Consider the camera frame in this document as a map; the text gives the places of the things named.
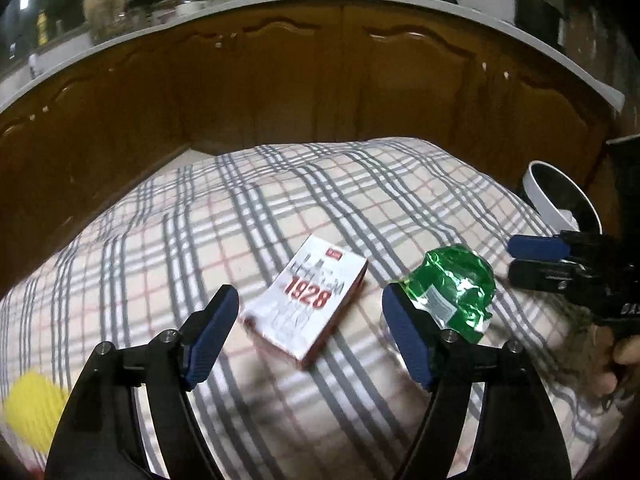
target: human hand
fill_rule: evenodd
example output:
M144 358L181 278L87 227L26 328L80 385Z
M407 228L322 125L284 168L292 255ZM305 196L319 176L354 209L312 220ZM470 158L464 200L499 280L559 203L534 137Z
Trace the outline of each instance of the human hand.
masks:
M624 388L630 394L640 390L640 335L614 343L613 330L599 326L594 329L594 346L589 376L589 387L594 395L603 397L617 388ZM626 367L620 384L611 371L613 364Z

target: wooden cabinet door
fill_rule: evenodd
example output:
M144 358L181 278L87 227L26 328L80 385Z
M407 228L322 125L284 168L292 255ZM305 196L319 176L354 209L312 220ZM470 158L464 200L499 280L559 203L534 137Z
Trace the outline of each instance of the wooden cabinet door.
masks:
M552 59L511 42L495 81L500 142L492 155L492 176L515 187L527 165L542 160L585 184L612 135L612 113L604 99Z
M335 140L340 14L327 2L234 14L250 145Z
M102 65L106 128L122 188L174 157L188 139L180 126L164 33L114 47L102 55Z
M37 143L36 111L33 101L18 100L0 116L0 296L42 254L42 234L62 222L47 195L43 166L54 154Z
M475 162L490 116L492 53L481 27L432 11L349 5L344 52L338 140L418 137Z
M52 153L51 177L71 184L69 194L82 203L87 216L106 202L120 163L106 128L110 117L100 84L106 72L100 58L90 57L41 88L38 142Z
M218 154L249 144L235 16L215 14L167 31L180 124L195 150Z

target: plaid tablecloth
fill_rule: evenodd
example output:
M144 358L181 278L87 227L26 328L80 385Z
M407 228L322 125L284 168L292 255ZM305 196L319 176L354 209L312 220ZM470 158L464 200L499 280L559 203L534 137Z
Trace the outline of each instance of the plaid tablecloth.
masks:
M428 405L385 351L382 287L425 251L462 242L498 277L482 343L512 334L532 353L574 472L600 413L581 396L588 319L562 299L509 288L513 234L549 234L490 178L417 139L260 146L138 186L0 303L0 393L34 369L69 390L94 345L144 344L203 308L223 283L260 294L309 234L369 259L364 289L307 372L258 352L237 324L191 403L231 479L390 478ZM143 388L138 407L151 467L164 465ZM465 468L481 409L473 388L452 473ZM46 457L0 427L26 463Z

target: yellow bottle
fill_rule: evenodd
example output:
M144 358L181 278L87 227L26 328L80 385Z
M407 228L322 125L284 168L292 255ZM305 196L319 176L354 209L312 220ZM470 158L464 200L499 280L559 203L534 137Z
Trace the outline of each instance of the yellow bottle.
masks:
M49 378L29 371L4 401L4 420L27 444L47 454L68 398Z
M49 41L47 37L47 15L44 13L44 10L41 10L38 15L36 28L38 29L38 46L44 45Z

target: red text 1928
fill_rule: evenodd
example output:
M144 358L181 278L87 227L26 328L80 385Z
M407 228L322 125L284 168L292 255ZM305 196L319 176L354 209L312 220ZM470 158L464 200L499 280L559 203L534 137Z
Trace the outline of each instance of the red text 1928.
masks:
M292 300L311 305L313 308L322 308L331 297L330 290L322 290L319 285L300 280L299 276L293 276L291 283L284 289L285 294L290 294Z

